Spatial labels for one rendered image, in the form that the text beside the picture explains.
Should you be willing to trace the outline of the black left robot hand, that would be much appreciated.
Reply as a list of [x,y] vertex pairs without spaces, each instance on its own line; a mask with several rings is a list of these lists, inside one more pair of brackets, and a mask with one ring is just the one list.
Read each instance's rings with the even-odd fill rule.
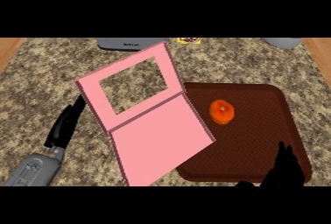
[[63,109],[53,127],[48,131],[44,146],[51,148],[53,146],[66,148],[74,134],[74,130],[78,124],[79,114],[85,107],[85,101],[79,96],[72,105],[68,105]]

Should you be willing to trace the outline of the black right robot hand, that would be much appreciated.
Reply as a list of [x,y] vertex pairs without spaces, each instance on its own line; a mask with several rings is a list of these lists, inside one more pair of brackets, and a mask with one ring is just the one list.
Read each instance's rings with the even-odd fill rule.
[[267,172],[260,187],[303,187],[306,175],[297,161],[292,147],[279,142],[273,168]]

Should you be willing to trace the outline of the brown tray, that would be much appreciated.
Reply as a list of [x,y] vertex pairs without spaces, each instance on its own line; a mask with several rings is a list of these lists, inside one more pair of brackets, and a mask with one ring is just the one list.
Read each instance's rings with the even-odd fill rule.
[[[275,166],[277,146],[286,144],[310,179],[311,165],[279,88],[269,84],[193,82],[184,88],[215,141],[180,164],[180,176],[196,182],[258,183]],[[209,116],[209,104],[217,99],[233,106],[233,119],[224,125]]]

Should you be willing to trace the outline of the pink cardboard box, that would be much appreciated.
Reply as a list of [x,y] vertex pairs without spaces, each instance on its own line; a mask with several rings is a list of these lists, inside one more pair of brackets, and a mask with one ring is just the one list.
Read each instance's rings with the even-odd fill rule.
[[[116,113],[99,82],[153,58],[167,89]],[[186,96],[168,44],[159,42],[75,80],[106,132],[127,186],[150,185],[214,142]]]

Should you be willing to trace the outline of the orange squash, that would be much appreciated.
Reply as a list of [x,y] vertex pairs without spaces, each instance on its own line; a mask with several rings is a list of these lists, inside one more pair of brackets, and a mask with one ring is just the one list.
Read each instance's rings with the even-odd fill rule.
[[224,100],[215,100],[209,105],[209,116],[215,123],[224,125],[233,119],[233,105]]

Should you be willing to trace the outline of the grey appliance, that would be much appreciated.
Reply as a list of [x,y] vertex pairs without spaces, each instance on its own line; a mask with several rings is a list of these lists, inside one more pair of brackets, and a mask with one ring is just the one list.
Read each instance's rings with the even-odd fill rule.
[[167,40],[167,38],[97,38],[97,46],[110,51],[139,51]]

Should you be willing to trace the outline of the yellow printed packet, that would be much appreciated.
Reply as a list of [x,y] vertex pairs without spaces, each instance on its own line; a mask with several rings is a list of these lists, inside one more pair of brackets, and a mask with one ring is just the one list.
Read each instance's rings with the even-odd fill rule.
[[176,41],[180,44],[199,45],[202,43],[202,38],[176,38]]

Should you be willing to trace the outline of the pale grey container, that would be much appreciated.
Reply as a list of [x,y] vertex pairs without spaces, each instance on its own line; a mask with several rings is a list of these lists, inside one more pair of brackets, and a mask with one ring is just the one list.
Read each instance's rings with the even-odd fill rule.
[[263,38],[263,41],[277,48],[292,49],[303,42],[303,38]]

